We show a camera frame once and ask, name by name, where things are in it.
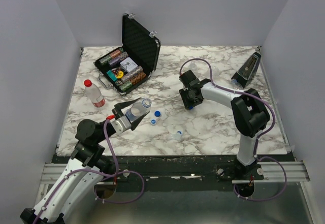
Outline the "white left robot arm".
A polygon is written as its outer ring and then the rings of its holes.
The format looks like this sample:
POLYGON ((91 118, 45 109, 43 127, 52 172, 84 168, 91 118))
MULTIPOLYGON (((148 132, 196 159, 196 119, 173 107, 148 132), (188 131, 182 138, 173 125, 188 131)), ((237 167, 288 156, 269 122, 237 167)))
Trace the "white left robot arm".
POLYGON ((53 187, 33 207, 22 211, 24 223, 64 223, 91 188, 99 181, 114 179, 119 165, 114 152, 112 159, 103 156, 100 143, 114 134, 135 130, 150 112, 151 100, 138 98, 114 106, 112 119, 95 122, 84 119, 77 126, 77 144, 67 165, 53 187))

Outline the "red bottle cap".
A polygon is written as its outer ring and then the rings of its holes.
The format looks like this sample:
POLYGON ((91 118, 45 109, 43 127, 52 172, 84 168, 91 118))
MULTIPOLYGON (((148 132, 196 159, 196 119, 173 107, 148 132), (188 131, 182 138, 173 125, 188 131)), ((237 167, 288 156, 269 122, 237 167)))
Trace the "red bottle cap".
POLYGON ((86 80, 84 80, 84 85, 85 85, 86 87, 90 87, 90 86, 92 86, 92 81, 89 80, 89 79, 86 79, 86 80))

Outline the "red label plastic bottle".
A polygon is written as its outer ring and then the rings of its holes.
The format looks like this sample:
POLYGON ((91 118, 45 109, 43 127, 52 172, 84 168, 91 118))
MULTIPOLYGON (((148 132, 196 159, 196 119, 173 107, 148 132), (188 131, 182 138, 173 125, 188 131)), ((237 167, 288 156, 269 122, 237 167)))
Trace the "red label plastic bottle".
POLYGON ((85 93, 95 107, 100 108, 104 106, 105 99, 100 89, 95 84, 92 83, 90 87, 85 86, 85 93))

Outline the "blue label pepsi bottle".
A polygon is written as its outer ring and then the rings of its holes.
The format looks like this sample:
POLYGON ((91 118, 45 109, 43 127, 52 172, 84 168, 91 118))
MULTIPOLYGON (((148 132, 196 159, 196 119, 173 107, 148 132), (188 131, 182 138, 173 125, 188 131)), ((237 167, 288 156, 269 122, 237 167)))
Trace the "blue label pepsi bottle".
POLYGON ((151 110, 151 99, 148 98, 140 98, 136 102, 132 104, 132 106, 127 109, 125 112, 126 117, 130 122, 135 121, 139 117, 147 114, 151 110))

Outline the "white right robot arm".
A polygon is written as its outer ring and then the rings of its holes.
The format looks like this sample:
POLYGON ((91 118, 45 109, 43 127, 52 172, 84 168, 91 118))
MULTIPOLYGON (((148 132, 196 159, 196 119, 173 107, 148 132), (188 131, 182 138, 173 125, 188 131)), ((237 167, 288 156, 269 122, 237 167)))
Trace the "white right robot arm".
POLYGON ((255 89, 230 92, 228 88, 218 88, 210 79, 199 80, 188 70, 179 77, 183 88, 179 90, 185 109, 191 110, 203 100, 217 102, 230 108, 237 130, 240 132, 238 164, 234 165, 234 175, 245 179, 252 173, 257 151, 256 139, 270 120, 266 105, 255 89))

